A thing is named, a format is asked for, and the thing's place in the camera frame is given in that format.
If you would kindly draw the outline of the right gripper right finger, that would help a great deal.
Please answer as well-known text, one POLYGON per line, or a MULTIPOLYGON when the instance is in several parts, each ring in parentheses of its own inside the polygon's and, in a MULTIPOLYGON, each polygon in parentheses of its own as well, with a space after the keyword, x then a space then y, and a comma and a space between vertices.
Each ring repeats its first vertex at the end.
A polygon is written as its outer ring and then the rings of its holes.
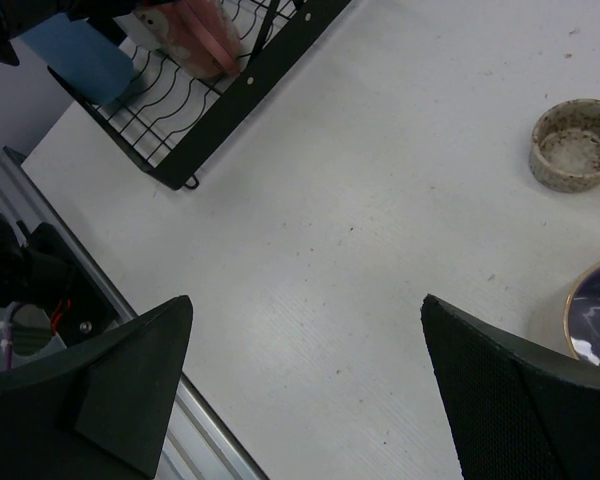
POLYGON ((466 479, 600 479, 600 368, 434 296, 429 357, 466 479))

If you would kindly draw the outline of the beige speckled ceramic cup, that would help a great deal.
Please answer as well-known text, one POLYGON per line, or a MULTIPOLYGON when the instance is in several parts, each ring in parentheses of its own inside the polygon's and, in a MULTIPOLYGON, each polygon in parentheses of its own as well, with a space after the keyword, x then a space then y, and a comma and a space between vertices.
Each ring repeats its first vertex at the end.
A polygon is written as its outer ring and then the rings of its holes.
POLYGON ((553 191, 582 193, 600 185, 600 100, 565 101, 541 115, 531 132, 528 166, 553 191))

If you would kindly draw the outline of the translucent pink plastic cup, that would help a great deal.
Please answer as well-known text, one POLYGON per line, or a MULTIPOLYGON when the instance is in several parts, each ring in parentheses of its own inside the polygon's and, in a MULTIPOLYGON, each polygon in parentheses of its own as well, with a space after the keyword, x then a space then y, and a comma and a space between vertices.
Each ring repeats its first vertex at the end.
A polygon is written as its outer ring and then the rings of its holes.
POLYGON ((600 262, 539 303, 526 333, 534 343, 600 368, 600 262))

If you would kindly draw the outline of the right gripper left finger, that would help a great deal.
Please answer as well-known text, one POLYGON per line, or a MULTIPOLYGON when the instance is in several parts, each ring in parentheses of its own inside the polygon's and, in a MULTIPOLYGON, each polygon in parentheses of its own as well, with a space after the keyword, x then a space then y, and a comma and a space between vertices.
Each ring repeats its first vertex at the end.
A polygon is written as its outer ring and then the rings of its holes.
POLYGON ((1 372, 0 479, 154 478, 192 322, 175 297, 1 372))

